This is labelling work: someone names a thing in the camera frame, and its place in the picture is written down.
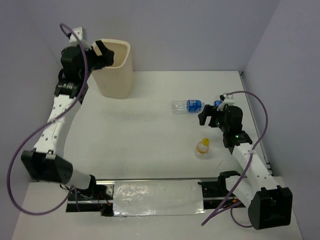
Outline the clear bottle large blue label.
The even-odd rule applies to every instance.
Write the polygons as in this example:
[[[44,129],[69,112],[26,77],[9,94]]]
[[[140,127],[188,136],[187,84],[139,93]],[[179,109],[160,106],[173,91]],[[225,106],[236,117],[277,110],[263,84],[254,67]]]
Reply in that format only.
[[[204,107],[205,103],[197,99],[175,100],[171,102],[171,112],[173,114],[200,113]]]

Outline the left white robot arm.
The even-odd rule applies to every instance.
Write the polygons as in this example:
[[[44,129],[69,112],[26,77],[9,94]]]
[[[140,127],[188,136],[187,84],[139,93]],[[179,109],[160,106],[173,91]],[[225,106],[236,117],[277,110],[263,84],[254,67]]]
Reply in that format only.
[[[89,73],[114,63],[112,50],[101,40],[95,45],[100,55],[93,47],[86,49],[83,55],[79,45],[62,50],[62,69],[58,74],[48,126],[32,150],[25,150],[21,155],[21,161],[33,180],[74,186],[88,200],[95,198],[102,189],[97,186],[93,175],[80,172],[64,159],[64,149],[71,124],[89,88],[85,82],[84,59],[87,59]]]

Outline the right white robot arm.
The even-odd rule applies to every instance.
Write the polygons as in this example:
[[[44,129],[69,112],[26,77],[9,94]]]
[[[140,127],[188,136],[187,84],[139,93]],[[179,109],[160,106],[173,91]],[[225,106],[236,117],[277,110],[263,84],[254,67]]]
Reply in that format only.
[[[206,105],[198,115],[203,126],[222,131],[223,145],[243,169],[225,171],[218,177],[217,190],[223,196],[233,194],[247,208],[248,218],[256,230],[288,226],[291,223],[293,194],[281,185],[263,164],[254,150],[253,141],[243,130],[243,111],[238,106]]]

